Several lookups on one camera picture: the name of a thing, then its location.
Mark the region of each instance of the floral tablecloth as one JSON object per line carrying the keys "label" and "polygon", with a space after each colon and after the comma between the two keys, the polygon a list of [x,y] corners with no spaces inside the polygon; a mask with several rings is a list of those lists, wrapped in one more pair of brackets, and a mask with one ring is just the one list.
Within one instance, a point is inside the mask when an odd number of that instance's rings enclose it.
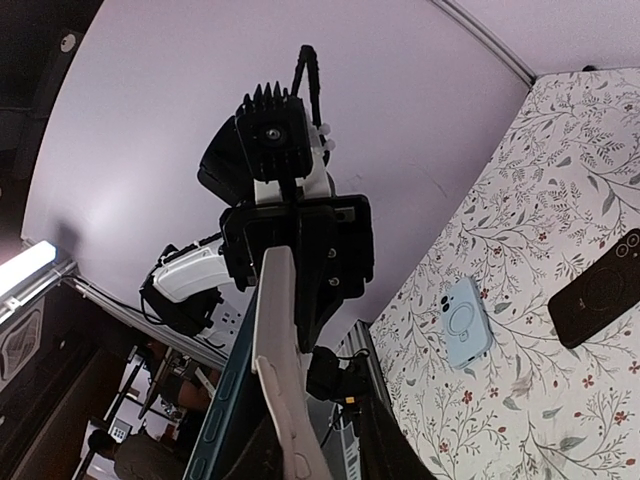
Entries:
{"label": "floral tablecloth", "polygon": [[[637,226],[640,69],[540,79],[371,328],[400,426],[434,474],[640,478],[640,306],[575,350],[546,306]],[[495,342],[452,371],[438,299],[466,275]]]}

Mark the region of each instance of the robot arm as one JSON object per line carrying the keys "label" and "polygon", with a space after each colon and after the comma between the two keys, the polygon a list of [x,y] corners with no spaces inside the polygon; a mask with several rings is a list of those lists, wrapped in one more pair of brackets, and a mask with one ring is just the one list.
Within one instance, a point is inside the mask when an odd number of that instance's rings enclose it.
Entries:
{"label": "robot arm", "polygon": [[[305,67],[310,119],[297,96]],[[258,287],[251,369],[282,446],[287,479],[329,478],[305,387],[324,395],[333,382],[316,374],[307,384],[302,354],[314,350],[343,301],[363,295],[373,278],[371,208],[365,196],[334,192],[326,170],[333,142],[320,120],[319,89],[315,51],[303,46],[291,94],[276,83],[245,96],[198,173],[230,206],[220,218],[222,242],[212,237],[182,251],[168,247],[141,291],[163,320],[174,320],[172,328],[196,335],[210,326],[207,309],[222,302],[219,285]],[[314,371],[325,370],[326,359],[325,352]],[[345,392],[349,398],[360,393]]]}

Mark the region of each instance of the light blue phone case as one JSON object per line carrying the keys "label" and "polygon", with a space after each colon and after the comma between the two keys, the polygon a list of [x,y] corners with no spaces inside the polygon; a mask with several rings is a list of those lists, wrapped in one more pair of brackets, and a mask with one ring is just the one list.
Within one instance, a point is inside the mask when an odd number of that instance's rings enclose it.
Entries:
{"label": "light blue phone case", "polygon": [[489,350],[493,337],[475,282],[464,277],[439,302],[451,367],[464,368]]}

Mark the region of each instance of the black phone case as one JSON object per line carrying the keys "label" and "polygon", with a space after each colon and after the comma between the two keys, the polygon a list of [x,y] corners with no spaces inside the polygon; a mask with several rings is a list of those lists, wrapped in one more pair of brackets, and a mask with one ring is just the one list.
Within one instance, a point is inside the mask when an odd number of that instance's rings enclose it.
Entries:
{"label": "black phone case", "polygon": [[560,343],[575,348],[640,301],[640,229],[549,300]]}

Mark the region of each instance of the camera lens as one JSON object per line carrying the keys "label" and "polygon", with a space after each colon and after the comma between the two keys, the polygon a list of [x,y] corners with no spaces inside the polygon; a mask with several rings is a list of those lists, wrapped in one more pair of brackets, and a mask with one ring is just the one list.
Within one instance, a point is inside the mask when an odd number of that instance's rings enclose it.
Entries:
{"label": "camera lens", "polygon": [[639,243],[640,243],[640,235],[638,235],[637,233],[632,233],[631,235],[629,235],[629,239],[627,240],[627,245],[629,245],[631,248],[634,248],[634,247],[637,247]]}
{"label": "camera lens", "polygon": [[618,245],[618,248],[616,248],[616,255],[621,258],[624,257],[627,253],[629,253],[629,247],[627,247],[626,243]]}
{"label": "camera lens", "polygon": [[277,128],[270,128],[269,130],[264,132],[264,136],[267,137],[272,142],[277,142],[278,140],[280,140],[280,137],[282,136],[282,132]]}

